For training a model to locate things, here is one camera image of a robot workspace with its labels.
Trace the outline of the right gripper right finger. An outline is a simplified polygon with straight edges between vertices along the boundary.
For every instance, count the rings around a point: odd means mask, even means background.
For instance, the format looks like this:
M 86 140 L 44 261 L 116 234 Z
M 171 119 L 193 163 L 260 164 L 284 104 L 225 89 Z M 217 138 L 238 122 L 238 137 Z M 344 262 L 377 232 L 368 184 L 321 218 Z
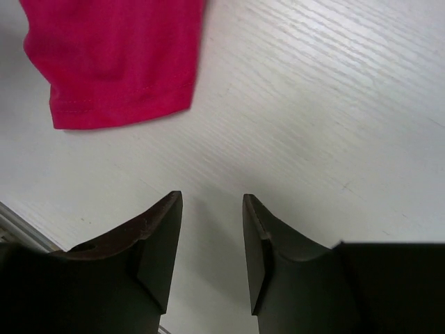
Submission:
M 243 197 L 250 304 L 261 333 L 443 333 L 444 245 L 324 247 Z

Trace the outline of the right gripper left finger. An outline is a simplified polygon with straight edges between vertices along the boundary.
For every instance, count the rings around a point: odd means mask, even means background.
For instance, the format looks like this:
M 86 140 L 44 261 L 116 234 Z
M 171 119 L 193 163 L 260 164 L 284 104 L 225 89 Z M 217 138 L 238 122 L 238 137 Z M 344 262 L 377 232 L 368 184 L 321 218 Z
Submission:
M 71 250 L 1 245 L 2 333 L 156 333 L 177 254 L 183 198 Z

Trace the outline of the magenta t shirt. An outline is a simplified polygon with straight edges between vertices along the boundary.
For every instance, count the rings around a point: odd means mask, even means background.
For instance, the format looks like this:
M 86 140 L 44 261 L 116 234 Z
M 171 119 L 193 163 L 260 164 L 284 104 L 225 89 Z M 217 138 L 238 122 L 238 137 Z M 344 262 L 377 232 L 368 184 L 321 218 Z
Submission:
M 24 51 L 50 85 L 53 125 L 121 127 L 188 109 L 204 1 L 23 1 Z

